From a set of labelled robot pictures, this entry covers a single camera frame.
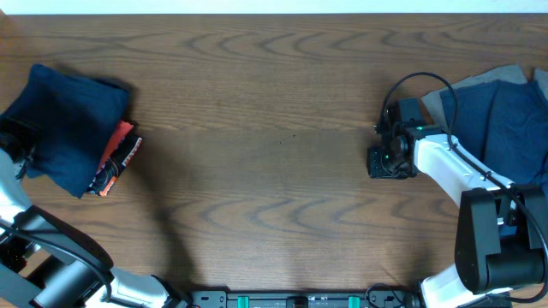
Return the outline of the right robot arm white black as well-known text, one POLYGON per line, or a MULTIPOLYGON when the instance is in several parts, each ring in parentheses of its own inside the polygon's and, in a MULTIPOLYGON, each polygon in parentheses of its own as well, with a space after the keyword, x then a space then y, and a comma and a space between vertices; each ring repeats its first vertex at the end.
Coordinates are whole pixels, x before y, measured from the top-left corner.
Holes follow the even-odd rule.
POLYGON ((415 98, 384 104, 367 151, 372 178, 424 173, 458 205, 455 262, 420 283, 409 307, 509 307, 513 289, 539 285, 547 294, 547 203, 536 185, 517 185, 490 171, 438 125, 427 124, 415 98))

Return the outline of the dark navy shorts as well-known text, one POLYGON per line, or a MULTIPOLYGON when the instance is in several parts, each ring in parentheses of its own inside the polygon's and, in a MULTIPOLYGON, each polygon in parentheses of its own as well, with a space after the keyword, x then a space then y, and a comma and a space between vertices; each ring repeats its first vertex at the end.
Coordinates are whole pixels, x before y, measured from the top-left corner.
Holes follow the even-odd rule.
POLYGON ((20 96, 1 118, 38 131, 27 175, 47 175, 81 198, 129 101, 130 92, 115 84, 34 64, 20 96))

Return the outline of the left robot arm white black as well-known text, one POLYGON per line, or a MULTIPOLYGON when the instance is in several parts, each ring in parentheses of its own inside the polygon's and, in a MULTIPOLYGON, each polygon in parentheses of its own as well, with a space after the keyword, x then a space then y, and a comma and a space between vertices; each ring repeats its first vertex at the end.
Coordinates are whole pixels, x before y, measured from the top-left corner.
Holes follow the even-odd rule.
POLYGON ((91 237, 34 205, 21 185, 37 128, 1 120, 1 296, 17 307, 189 307, 154 275, 114 266, 91 237))

